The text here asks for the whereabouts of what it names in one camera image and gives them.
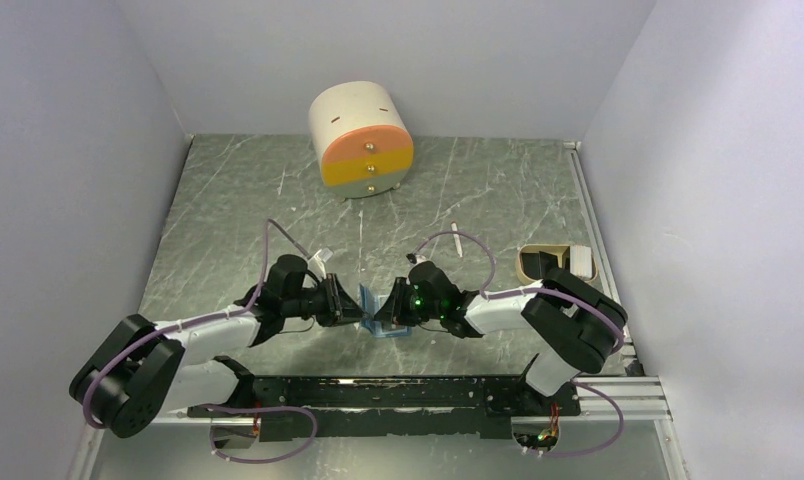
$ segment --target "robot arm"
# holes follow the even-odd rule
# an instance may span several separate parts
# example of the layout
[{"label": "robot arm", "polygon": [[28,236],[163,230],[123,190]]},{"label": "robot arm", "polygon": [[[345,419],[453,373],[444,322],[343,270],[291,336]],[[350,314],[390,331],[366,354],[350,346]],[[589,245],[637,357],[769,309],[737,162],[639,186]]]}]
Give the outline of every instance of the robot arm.
[{"label": "robot arm", "polygon": [[[221,352],[259,345],[279,333],[286,318],[316,318],[323,327],[360,322],[364,312],[340,286],[333,273],[305,288],[310,275],[300,257],[283,255],[270,268],[252,305],[254,287],[229,307],[228,316],[155,338],[129,356],[102,380],[93,397],[95,416],[118,437],[138,433],[161,411],[196,405],[253,405],[254,376]],[[582,310],[544,297],[534,287],[565,292],[603,311],[621,330],[626,313],[578,278],[552,269],[528,293],[506,294],[461,291],[432,262],[414,266],[406,279],[395,280],[393,290],[374,319],[398,325],[439,320],[459,338],[480,338],[499,330],[532,328],[546,341],[524,375],[538,393],[551,396],[579,372],[598,373],[615,344],[614,334],[599,319]],[[126,318],[114,329],[70,385],[79,403],[95,375],[131,343],[182,321],[151,323],[140,315]]]}]

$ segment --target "gray marble-pattern surface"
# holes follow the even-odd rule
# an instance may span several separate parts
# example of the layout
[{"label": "gray marble-pattern surface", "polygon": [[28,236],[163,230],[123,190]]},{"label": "gray marble-pattern surface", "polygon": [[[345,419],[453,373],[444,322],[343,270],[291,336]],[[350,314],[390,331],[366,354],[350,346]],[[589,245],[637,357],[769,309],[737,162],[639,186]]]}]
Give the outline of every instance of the gray marble-pattern surface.
[{"label": "gray marble-pattern surface", "polygon": [[[199,135],[164,227],[141,313],[174,320],[225,307],[257,282],[263,222],[278,220],[310,252],[334,252],[327,267],[357,296],[358,283],[389,292],[411,252],[456,221],[497,257],[489,290],[517,287],[514,261],[527,243],[588,244],[582,208],[561,142],[416,138],[414,166],[399,190],[341,203],[322,184],[307,136]],[[297,253],[272,230],[270,263]],[[477,289],[487,257],[451,237],[423,250],[461,288]],[[439,329],[437,322],[429,328]],[[286,330],[307,327],[288,320]],[[542,345],[530,330],[456,339],[415,329],[376,339],[353,326],[278,335],[232,355],[256,374],[414,375],[519,373]],[[619,355],[604,374],[623,374]]]}]

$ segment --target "yellow stripe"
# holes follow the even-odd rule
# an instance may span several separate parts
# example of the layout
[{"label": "yellow stripe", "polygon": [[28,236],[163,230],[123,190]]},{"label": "yellow stripe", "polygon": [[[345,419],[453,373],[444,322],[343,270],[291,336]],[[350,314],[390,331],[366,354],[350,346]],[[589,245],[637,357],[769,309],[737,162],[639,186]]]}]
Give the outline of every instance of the yellow stripe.
[{"label": "yellow stripe", "polygon": [[[323,182],[329,187],[333,187],[377,175],[407,170],[411,168],[413,158],[414,147],[410,146],[342,162],[324,163],[320,171],[322,172]],[[372,173],[367,170],[370,165],[375,167],[375,171]]]}]

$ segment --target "wire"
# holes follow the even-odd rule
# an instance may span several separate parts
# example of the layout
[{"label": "wire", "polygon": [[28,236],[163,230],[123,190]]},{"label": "wire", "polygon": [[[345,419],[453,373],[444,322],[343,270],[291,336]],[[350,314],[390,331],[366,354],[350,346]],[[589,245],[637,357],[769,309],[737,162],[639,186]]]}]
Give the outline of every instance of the wire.
[{"label": "wire", "polygon": [[315,323],[316,323],[316,320],[314,318],[311,318],[311,325],[308,328],[304,329],[304,330],[287,330],[285,332],[278,332],[278,334],[282,335],[282,334],[285,334],[285,333],[305,333],[308,330],[314,328]]},{"label": "wire", "polygon": [[117,356],[112,358],[111,361],[109,361],[107,363],[107,365],[105,365],[105,367],[102,368],[102,370],[99,371],[99,373],[96,374],[96,377],[90,382],[90,385],[87,387],[87,391],[84,393],[84,398],[81,400],[81,405],[82,405],[83,410],[84,410],[84,420],[87,422],[88,425],[90,425],[91,427],[93,427],[95,429],[104,429],[105,428],[104,423],[99,422],[98,420],[96,420],[93,417],[93,407],[92,407],[93,395],[96,393],[96,388],[102,383],[102,381],[108,376],[108,374],[114,368],[116,368],[117,365],[119,365],[120,363],[124,362],[125,359],[128,358],[129,355],[134,353],[138,348],[140,348],[143,345],[147,344],[151,340],[153,340],[153,339],[155,339],[157,337],[160,337],[161,335],[166,335],[168,333],[176,332],[176,331],[178,331],[178,330],[180,330],[182,328],[192,328],[192,327],[195,327],[195,326],[198,326],[198,325],[204,325],[206,323],[209,323],[209,322],[212,322],[212,321],[215,321],[215,320],[219,320],[219,319],[222,319],[222,318],[228,318],[230,316],[242,315],[242,314],[244,314],[244,313],[249,311],[249,309],[252,307],[252,305],[255,304],[255,300],[257,300],[258,296],[261,294],[261,288],[263,288],[264,280],[265,280],[265,277],[266,277],[267,264],[268,264],[268,261],[269,261],[269,227],[270,227],[270,225],[272,225],[275,228],[277,228],[278,231],[281,232],[282,235],[284,235],[287,238],[287,240],[289,240],[290,243],[292,243],[293,246],[295,246],[296,249],[299,250],[299,252],[302,255],[304,255],[306,258],[310,256],[308,254],[308,251],[305,250],[305,248],[302,245],[300,245],[299,242],[297,242],[292,236],[290,236],[290,234],[287,233],[286,230],[284,230],[284,227],[279,225],[278,222],[276,222],[275,220],[273,220],[271,218],[268,218],[264,222],[264,253],[263,253],[263,260],[261,262],[262,263],[261,274],[260,274],[260,278],[258,279],[258,285],[255,287],[255,291],[252,292],[252,296],[249,298],[249,301],[246,303],[246,306],[242,307],[241,309],[239,309],[237,311],[234,311],[234,312],[228,312],[226,310],[226,311],[208,313],[206,315],[202,315],[202,316],[193,318],[191,320],[181,322],[180,324],[173,324],[173,325],[170,325],[168,327],[164,327],[164,328],[162,328],[160,330],[155,330],[155,331],[149,333],[148,335],[144,335],[143,337],[141,337],[139,340],[137,340],[136,342],[132,343],[131,345],[125,347],[125,349],[123,351],[119,352],[119,354]]},{"label": "wire", "polygon": [[[255,401],[255,408],[261,408],[261,402]],[[254,417],[252,417],[252,433],[255,436],[259,436],[261,434],[261,414],[256,413]]]},{"label": "wire", "polygon": [[552,433],[553,436],[558,436],[558,425],[561,419],[561,407],[558,406],[558,402],[552,402],[549,406],[549,431]]},{"label": "wire", "polygon": [[279,413],[279,412],[294,412],[300,413],[308,419],[311,420],[311,434],[308,436],[308,439],[305,440],[302,445],[298,448],[285,453],[284,455],[279,455],[277,457],[272,458],[261,458],[261,459],[249,459],[249,458],[240,458],[240,457],[232,457],[231,455],[226,455],[222,453],[217,447],[216,442],[214,441],[214,429],[211,428],[211,432],[209,435],[210,442],[211,442],[211,455],[216,455],[217,457],[225,460],[226,462],[234,462],[234,463],[245,463],[250,465],[259,465],[265,463],[275,463],[280,462],[282,460],[287,460],[288,458],[294,457],[303,450],[308,448],[308,446],[317,438],[317,429],[319,425],[317,424],[317,417],[314,416],[313,412],[306,408],[302,407],[290,407],[290,406],[282,406],[282,407],[259,407],[259,408],[231,408],[231,407],[223,407],[220,405],[201,405],[204,408],[214,410],[217,412],[224,412],[230,414],[264,414],[264,413]]},{"label": "wire", "polygon": [[461,230],[443,230],[434,233],[427,239],[423,240],[423,243],[421,243],[420,246],[415,248],[414,251],[411,253],[413,253],[414,255],[420,253],[420,250],[422,250],[426,245],[428,245],[430,241],[434,240],[435,238],[441,235],[460,235],[468,240],[472,240],[473,242],[476,243],[476,245],[478,245],[479,247],[481,247],[482,250],[484,250],[484,253],[487,255],[488,260],[490,260],[490,275],[488,275],[487,280],[484,281],[482,286],[479,287],[479,294],[482,297],[487,298],[485,296],[486,292],[484,291],[484,289],[487,288],[488,285],[490,285],[490,282],[493,281],[493,277],[496,276],[496,257],[493,256],[493,252],[490,251],[489,248],[487,248],[487,245],[485,245],[485,243],[475,235],[469,234],[467,232],[462,232]]},{"label": "wire", "polygon": [[623,410],[620,409],[620,406],[617,405],[617,402],[614,401],[613,398],[609,397],[608,395],[602,393],[601,391],[591,387],[590,385],[586,385],[581,382],[577,382],[575,379],[572,380],[573,385],[587,390],[591,393],[595,393],[599,395],[600,398],[606,400],[608,403],[614,407],[614,411],[617,412],[617,431],[614,432],[614,435],[611,436],[608,440],[600,443],[599,445],[586,448],[584,450],[576,450],[573,452],[540,452],[539,454],[544,457],[553,457],[553,458],[571,458],[571,457],[582,457],[584,455],[590,455],[592,453],[599,452],[601,450],[605,450],[606,448],[610,447],[617,439],[620,438],[620,435],[623,434],[623,430],[626,429],[626,419],[623,417]]},{"label": "wire", "polygon": [[317,277],[317,274],[308,270],[308,276],[311,277],[311,280],[314,281],[314,286],[317,287],[320,284],[320,279]]},{"label": "wire", "polygon": [[437,333],[452,333],[449,330],[436,330],[434,328],[426,328],[422,325],[417,325],[418,327],[422,328],[423,330],[428,330],[429,332],[437,332]]}]

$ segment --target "black mounting rail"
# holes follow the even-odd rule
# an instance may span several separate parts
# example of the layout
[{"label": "black mounting rail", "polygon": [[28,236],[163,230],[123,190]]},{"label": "black mounting rail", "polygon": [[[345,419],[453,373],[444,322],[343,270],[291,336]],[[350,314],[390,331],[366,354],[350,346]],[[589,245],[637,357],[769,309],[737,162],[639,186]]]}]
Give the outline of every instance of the black mounting rail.
[{"label": "black mounting rail", "polygon": [[[479,434],[512,438],[511,417],[580,413],[576,387],[564,384],[551,397],[531,390],[522,375],[308,377],[256,376],[254,398],[262,406],[305,407],[317,417],[318,437]],[[233,417],[204,408],[196,418]],[[263,416],[259,441],[305,438],[311,422],[302,415]]]}]

